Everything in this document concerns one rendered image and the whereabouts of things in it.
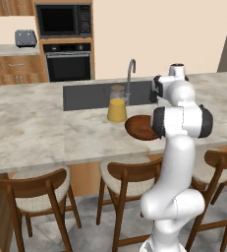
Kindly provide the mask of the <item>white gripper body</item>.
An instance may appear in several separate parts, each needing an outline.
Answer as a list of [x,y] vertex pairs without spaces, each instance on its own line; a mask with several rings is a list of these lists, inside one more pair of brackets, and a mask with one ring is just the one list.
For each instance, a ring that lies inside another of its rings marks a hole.
[[152,84],[150,87],[149,100],[151,103],[158,103],[163,99],[163,86]]

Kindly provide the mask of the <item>brown wooden bowl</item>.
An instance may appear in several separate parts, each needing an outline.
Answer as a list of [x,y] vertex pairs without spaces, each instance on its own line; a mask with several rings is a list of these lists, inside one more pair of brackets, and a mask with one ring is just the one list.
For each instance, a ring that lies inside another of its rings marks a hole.
[[135,115],[125,122],[127,133],[135,139],[141,141],[152,141],[159,136],[152,130],[152,119],[150,115]]

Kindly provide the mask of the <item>yellow glass cup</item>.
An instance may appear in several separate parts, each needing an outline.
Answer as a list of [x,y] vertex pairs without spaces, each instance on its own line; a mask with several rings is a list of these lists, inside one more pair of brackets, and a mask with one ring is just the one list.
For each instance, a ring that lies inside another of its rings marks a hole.
[[126,105],[122,98],[112,98],[109,101],[107,119],[112,122],[124,122],[127,119]]

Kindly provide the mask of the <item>grey curved tap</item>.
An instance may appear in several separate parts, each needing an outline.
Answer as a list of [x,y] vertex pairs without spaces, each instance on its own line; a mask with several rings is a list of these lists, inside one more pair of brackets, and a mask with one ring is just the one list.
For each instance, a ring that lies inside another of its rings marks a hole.
[[131,85],[131,76],[133,73],[136,73],[136,59],[131,59],[128,68],[128,76],[127,76],[127,93],[126,93],[126,104],[130,104],[130,85]]

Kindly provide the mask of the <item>glass jar with cork lid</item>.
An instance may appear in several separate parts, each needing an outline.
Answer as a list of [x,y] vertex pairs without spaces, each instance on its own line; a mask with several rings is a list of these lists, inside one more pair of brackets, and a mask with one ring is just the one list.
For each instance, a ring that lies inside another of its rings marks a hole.
[[111,87],[110,98],[124,98],[124,86],[114,85]]

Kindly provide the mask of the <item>dark grey sink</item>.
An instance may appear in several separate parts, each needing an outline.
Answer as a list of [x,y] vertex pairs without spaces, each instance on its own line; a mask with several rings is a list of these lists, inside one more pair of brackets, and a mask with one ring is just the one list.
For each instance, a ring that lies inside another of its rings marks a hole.
[[[151,104],[151,81],[131,82],[130,105]],[[63,88],[63,110],[105,108],[109,105],[110,91],[114,83],[66,86]]]

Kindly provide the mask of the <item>tall wooden appliance cabinet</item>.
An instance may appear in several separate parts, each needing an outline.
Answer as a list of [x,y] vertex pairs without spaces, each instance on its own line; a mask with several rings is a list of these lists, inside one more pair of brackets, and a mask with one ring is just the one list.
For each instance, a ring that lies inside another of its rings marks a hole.
[[[91,37],[52,37],[52,38],[41,38],[39,35],[37,16],[35,12],[35,4],[89,4],[91,8]],[[44,44],[61,44],[61,43],[89,43],[90,44],[90,56],[91,56],[91,80],[94,79],[94,39],[93,39],[93,27],[92,27],[92,0],[33,0],[34,5],[34,16],[37,24],[37,33],[39,38],[39,48],[42,53],[42,62],[45,65],[45,57],[43,52]]]

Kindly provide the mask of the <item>black built-in oven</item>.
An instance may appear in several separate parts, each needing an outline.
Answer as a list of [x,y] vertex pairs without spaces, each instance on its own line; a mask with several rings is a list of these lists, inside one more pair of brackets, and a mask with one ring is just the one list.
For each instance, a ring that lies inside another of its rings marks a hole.
[[50,82],[91,79],[89,43],[44,44],[43,52]]

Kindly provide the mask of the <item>wooden stool with cushion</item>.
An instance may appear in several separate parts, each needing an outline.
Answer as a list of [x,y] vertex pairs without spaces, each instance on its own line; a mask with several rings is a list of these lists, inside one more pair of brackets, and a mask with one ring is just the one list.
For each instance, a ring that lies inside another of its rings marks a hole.
[[126,202],[137,201],[158,181],[163,158],[128,157],[121,160],[105,160],[99,165],[100,186],[97,204],[96,224],[100,225],[102,207],[112,205],[116,220],[112,252],[119,247],[144,242],[147,235],[126,239],[120,238],[123,213]]
[[71,187],[69,167],[50,173],[21,179],[0,178],[0,192],[8,200],[19,252],[26,252],[22,235],[22,216],[26,217],[28,236],[32,237],[30,218],[53,214],[65,246],[65,252],[73,252],[65,225],[65,213],[74,212],[78,228],[82,227],[75,197]]
[[227,185],[227,152],[208,150],[204,154],[204,165],[198,167],[192,178],[191,186],[197,189],[204,198],[205,207],[202,214],[196,217],[190,236],[186,244],[190,252],[197,233],[204,230],[224,227],[224,235],[220,252],[225,252],[227,246],[227,220],[202,224],[202,220],[209,205],[213,205],[223,188]]

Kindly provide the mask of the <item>wooden kitchen island base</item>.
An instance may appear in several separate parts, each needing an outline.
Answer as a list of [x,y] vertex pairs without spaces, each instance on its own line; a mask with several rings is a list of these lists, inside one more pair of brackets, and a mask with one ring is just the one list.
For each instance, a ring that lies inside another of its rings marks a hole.
[[[99,162],[87,162],[70,165],[72,188],[76,197],[94,195],[99,189]],[[0,193],[0,252],[9,252],[13,225],[10,213],[7,212],[6,197]]]

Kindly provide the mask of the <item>black microwave oven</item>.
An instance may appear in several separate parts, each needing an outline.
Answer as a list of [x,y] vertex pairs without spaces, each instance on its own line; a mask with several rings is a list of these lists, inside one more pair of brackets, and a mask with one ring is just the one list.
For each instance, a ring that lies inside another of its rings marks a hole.
[[52,37],[91,37],[89,4],[35,4],[39,35]]

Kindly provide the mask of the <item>wooden base cupboards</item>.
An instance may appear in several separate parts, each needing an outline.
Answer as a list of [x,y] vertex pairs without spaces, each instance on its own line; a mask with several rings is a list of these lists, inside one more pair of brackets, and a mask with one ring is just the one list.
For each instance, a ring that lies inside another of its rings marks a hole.
[[0,87],[46,81],[39,55],[0,56]]

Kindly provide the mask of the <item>grey toaster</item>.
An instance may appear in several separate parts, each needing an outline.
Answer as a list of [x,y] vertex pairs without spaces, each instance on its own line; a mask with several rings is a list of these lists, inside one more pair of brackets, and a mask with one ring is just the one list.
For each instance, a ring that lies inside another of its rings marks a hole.
[[36,47],[37,39],[34,30],[16,30],[15,44],[19,47]]

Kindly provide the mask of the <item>wooden wall cupboards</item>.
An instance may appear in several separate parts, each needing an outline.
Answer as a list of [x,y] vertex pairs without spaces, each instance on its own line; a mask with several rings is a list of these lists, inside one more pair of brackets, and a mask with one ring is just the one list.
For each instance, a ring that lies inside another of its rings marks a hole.
[[0,0],[0,16],[32,16],[32,0]]

